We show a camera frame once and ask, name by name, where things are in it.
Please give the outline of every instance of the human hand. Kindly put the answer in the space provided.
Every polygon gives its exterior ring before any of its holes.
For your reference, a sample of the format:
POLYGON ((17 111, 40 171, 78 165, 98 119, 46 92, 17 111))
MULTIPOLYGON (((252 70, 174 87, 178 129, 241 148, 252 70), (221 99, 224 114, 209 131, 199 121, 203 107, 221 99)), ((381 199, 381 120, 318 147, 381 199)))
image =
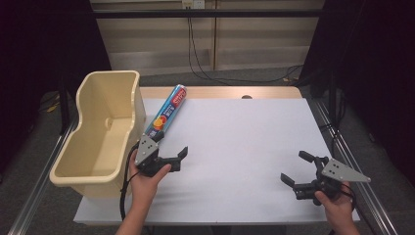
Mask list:
MULTIPOLYGON (((349 183, 344 182, 342 191, 350 194, 350 190, 347 188, 348 186, 349 183)), ((316 191, 314 195, 324 206, 327 221, 333 230, 335 230, 336 234, 359 234, 351 217, 352 207, 350 197, 342 194, 338 199, 332 201, 321 191, 316 191)))
POLYGON ((150 205, 156 196, 158 185, 160 181, 168 174, 171 169, 171 164, 167 164, 162 167, 157 174, 153 177, 148 177, 139 173, 137 166, 134 163, 135 155, 137 154, 137 150, 135 150, 129 162, 129 172, 130 175, 135 175, 132 177, 130 184, 131 184, 131 191, 132 191, 132 208, 140 208, 148 210, 150 205))

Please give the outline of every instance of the black curtain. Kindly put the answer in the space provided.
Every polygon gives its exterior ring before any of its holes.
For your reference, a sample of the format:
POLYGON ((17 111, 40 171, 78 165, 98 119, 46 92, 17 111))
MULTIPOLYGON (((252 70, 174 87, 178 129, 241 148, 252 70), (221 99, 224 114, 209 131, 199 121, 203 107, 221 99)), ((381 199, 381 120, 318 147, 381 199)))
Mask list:
POLYGON ((111 65, 88 0, 0 1, 2 172, 34 124, 41 96, 111 65))
POLYGON ((368 1, 339 85, 394 165, 415 185, 415 3, 368 1))

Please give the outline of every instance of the white wall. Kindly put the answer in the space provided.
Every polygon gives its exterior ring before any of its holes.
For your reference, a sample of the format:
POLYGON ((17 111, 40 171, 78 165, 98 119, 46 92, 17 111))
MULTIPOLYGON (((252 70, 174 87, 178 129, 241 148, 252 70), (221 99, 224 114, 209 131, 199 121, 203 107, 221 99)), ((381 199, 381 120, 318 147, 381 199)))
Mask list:
MULTIPOLYGON (((181 1, 91 0, 94 10, 181 9, 181 1)), ((321 9, 324 0, 206 0, 207 9, 321 9)), ((142 74, 190 71, 187 19, 97 20, 114 70, 142 74)), ((204 70, 303 64, 314 18, 192 19, 204 70)), ((196 61, 192 53, 192 64, 196 61)))

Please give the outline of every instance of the cream plastic bin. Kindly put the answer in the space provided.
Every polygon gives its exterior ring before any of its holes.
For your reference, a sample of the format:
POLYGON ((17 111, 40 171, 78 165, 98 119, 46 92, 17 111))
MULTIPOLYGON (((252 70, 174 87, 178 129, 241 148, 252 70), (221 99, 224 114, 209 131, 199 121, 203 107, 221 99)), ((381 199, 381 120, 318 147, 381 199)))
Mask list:
POLYGON ((86 197, 119 197, 125 161, 144 131, 137 71, 96 71, 76 93, 77 129, 50 172, 57 186, 86 197))

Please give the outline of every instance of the human arm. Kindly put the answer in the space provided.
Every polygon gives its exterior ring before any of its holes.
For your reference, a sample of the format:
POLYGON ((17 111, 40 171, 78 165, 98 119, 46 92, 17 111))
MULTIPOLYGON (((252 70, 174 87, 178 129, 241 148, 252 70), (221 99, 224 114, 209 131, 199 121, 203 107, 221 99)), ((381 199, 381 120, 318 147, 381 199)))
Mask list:
MULTIPOLYGON (((344 182, 342 190, 349 193, 348 182, 344 182)), ((351 217, 350 197, 342 194, 337 200, 330 200, 323 192, 316 191, 315 197, 324 206, 327 221, 337 235, 358 235, 359 232, 351 217)))
MULTIPOLYGON (((134 151, 131 156, 135 156, 136 153, 137 151, 134 151)), ((116 234, 137 235, 141 233, 150 205, 156 196, 158 185, 170 169, 171 165, 167 164, 153 177, 147 177, 141 174, 132 177, 130 181, 132 191, 131 208, 116 234)), ((134 164, 134 158, 130 159, 129 172, 130 175, 138 173, 138 169, 134 164)))

